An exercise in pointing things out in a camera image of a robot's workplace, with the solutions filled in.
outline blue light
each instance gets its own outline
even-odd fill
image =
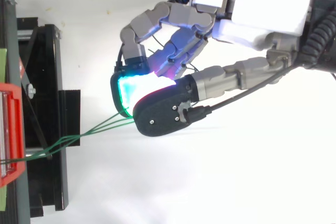
[[[124,109],[128,108],[126,112],[132,116],[134,106],[141,98],[175,84],[175,81],[167,77],[157,77],[154,72],[143,76],[121,77],[118,80],[121,104]]]

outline white backdrop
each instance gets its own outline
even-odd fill
[[[115,113],[109,82],[120,29],[159,1],[19,0],[19,17],[63,31],[63,86],[82,90],[82,132]],[[260,55],[211,41],[194,63]],[[128,125],[83,138],[67,149],[69,206],[45,207],[32,223],[336,223],[335,98],[329,74],[300,69],[168,136]]]

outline green wire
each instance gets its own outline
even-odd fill
[[[101,125],[103,125],[104,123],[110,121],[111,119],[113,119],[114,117],[116,117],[117,115],[119,115],[121,112],[113,115],[112,117],[108,118],[107,120],[105,120],[104,122],[96,125],[95,127],[93,127],[92,129],[90,129],[89,131],[87,131],[86,133],[83,133],[81,135],[69,135],[69,136],[63,136],[61,137],[56,143],[54,143],[52,146],[40,151],[40,152],[37,152],[35,154],[33,154],[32,156],[30,157],[25,157],[25,158],[17,158],[17,159],[3,159],[3,160],[0,160],[1,164],[9,164],[9,163],[17,163],[17,162],[23,162],[23,161],[31,161],[31,160],[34,160],[34,159],[38,159],[38,158],[44,158],[44,157],[48,157],[48,156],[51,156],[52,154],[54,153],[57,153],[61,150],[63,150],[64,148],[68,147],[70,144],[74,143],[75,141],[79,140],[81,137],[84,137],[84,136],[88,136],[88,135],[93,135],[93,134],[97,134],[97,133],[100,133],[100,132],[104,132],[104,131],[107,131],[107,130],[111,130],[111,129],[114,129],[114,128],[117,128],[117,127],[121,127],[121,126],[124,126],[124,125],[127,125],[127,124],[130,124],[130,123],[133,123],[134,121],[132,122],[129,122],[129,123],[125,123],[125,124],[120,124],[120,125],[117,125],[117,126],[114,126],[114,127],[110,127],[108,129],[105,129],[105,130],[101,130],[109,125],[112,125],[112,124],[115,124],[115,123],[118,123],[118,122],[122,122],[122,121],[125,121],[125,120],[129,120],[129,119],[132,119],[132,118],[126,118],[126,119],[120,119],[120,120],[117,120],[117,121],[114,121],[112,123],[109,123],[107,125],[104,125],[102,127],[99,127]],[[55,151],[51,152],[51,153],[48,153],[51,149],[53,149],[54,147],[56,147],[57,145],[60,145],[62,143],[65,143],[65,142],[68,142],[66,145],[60,147],[59,149],[56,149]]]

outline red clamp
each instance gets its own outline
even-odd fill
[[[0,159],[25,157],[21,87],[0,83]],[[0,187],[17,179],[25,162],[0,164]]]

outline green tape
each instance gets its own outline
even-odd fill
[[[7,49],[0,49],[0,82],[5,82]],[[0,188],[0,211],[6,210],[7,186]]]
[[[7,186],[0,187],[0,211],[6,210]]]
[[[5,82],[7,49],[0,49],[0,82]]]

